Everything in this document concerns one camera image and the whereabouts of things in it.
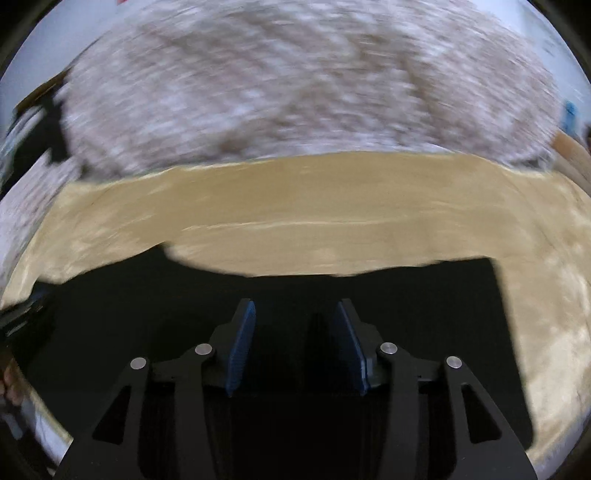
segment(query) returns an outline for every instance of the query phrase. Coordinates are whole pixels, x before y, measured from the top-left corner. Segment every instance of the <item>beige cloth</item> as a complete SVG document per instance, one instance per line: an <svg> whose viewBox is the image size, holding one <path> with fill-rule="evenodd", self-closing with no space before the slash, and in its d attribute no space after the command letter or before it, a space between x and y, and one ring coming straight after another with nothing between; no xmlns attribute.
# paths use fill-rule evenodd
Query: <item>beige cloth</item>
<svg viewBox="0 0 591 480"><path fill-rule="evenodd" d="M249 275L492 257L542 471L591 406L590 212L559 174L469 155L331 154L78 182L59 194L4 302L38 277L66 281L162 242L188 265Z"/></svg>

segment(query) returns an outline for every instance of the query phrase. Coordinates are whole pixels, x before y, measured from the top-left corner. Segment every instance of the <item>metal screw head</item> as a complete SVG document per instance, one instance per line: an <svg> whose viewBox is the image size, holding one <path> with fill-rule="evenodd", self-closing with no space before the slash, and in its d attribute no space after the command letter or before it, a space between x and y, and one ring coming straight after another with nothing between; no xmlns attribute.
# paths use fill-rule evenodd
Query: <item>metal screw head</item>
<svg viewBox="0 0 591 480"><path fill-rule="evenodd" d="M460 368L462 366L462 361L456 356L448 356L446 362L452 368Z"/></svg>
<svg viewBox="0 0 591 480"><path fill-rule="evenodd" d="M388 355L393 355L396 352L398 352L398 347L396 345L394 345L393 343L390 343L390 342L382 343L379 346L379 349L382 352L387 353Z"/></svg>
<svg viewBox="0 0 591 480"><path fill-rule="evenodd" d="M134 370L141 370L143 367L146 366L146 359L142 356L139 356L138 358L134 358L130 363L129 366L131 368L133 368Z"/></svg>
<svg viewBox="0 0 591 480"><path fill-rule="evenodd" d="M198 355L208 355L212 350L213 347L209 343L200 343L195 347L195 353Z"/></svg>

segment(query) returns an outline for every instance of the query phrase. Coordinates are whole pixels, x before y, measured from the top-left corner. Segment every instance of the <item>blue object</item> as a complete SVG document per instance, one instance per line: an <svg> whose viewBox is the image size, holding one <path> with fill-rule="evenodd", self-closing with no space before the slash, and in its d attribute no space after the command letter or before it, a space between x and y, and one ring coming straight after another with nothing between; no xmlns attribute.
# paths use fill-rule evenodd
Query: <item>blue object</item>
<svg viewBox="0 0 591 480"><path fill-rule="evenodd" d="M564 121L562 123L562 130L570 137L575 137L575 127L577 120L577 108L573 102L566 102L564 104Z"/></svg>

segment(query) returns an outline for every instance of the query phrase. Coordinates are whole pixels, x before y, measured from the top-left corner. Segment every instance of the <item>black bracket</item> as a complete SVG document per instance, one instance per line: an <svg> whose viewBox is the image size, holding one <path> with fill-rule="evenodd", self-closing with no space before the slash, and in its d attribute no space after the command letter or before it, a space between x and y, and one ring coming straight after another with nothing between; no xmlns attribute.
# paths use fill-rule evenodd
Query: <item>black bracket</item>
<svg viewBox="0 0 591 480"><path fill-rule="evenodd" d="M97 439L101 421L77 438L64 457L56 480L143 480L138 467L138 438L145 390L150 379L173 382L175 441L180 480L215 480L216 469L207 431L203 386L217 387L231 397L242 374L255 329L253 302L242 300L231 322L219 326L209 343L196 346L181 357L150 365L134 359L123 371L105 409L105 415L121 398L124 429L114 442ZM363 396L370 390L389 388L387 428L378 480L425 480L425 438L421 433L424 411L421 389L428 384L445 386L453 447L448 470L436 478L448 480L535 480L536 474L511 426L467 365L457 357L441 362L414 358L402 347L384 342L375 328L360 320L350 300L338 303L329 322L340 362L347 366L351 383ZM489 426L479 437L471 411Z"/></svg>
<svg viewBox="0 0 591 480"><path fill-rule="evenodd" d="M383 342L373 325L363 323L350 300L339 302L330 331L361 395L386 382L390 387L387 436L378 480L421 478L418 451L419 386L443 381L449 392L455 458L448 480L535 480L519 439L468 366L457 357L432 362ZM470 405L480 409L492 429L485 439L470 425Z"/></svg>
<svg viewBox="0 0 591 480"><path fill-rule="evenodd" d="M176 422L176 452L180 480L215 480L204 412L203 386L223 387L228 396L240 386L256 322L253 302L243 299L232 321L220 325L210 343L197 345L181 357L150 365L136 358L124 369L103 414L90 433L77 438L67 451L56 480L144 480L138 466L138 439L145 390L149 379L172 381ZM123 397L124 432L120 439L98 440L101 421Z"/></svg>

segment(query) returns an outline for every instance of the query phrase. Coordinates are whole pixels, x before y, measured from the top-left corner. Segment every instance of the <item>finger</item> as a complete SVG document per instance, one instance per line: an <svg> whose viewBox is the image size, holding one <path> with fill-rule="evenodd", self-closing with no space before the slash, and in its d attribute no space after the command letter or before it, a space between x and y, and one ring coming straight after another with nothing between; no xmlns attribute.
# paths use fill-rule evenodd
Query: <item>finger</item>
<svg viewBox="0 0 591 480"><path fill-rule="evenodd" d="M8 392L6 393L6 398L16 407L20 407L22 401L24 400L24 395L22 393L22 389L20 389L17 385L13 385L8 388Z"/></svg>
<svg viewBox="0 0 591 480"><path fill-rule="evenodd" d="M4 383L6 383L7 387L10 387L12 384L15 384L19 380L19 369L17 363L14 361L14 358L10 360L10 363L6 367L4 371Z"/></svg>
<svg viewBox="0 0 591 480"><path fill-rule="evenodd" d="M7 387L10 387L14 383L14 374L12 373L12 360L8 366L4 369L4 383Z"/></svg>

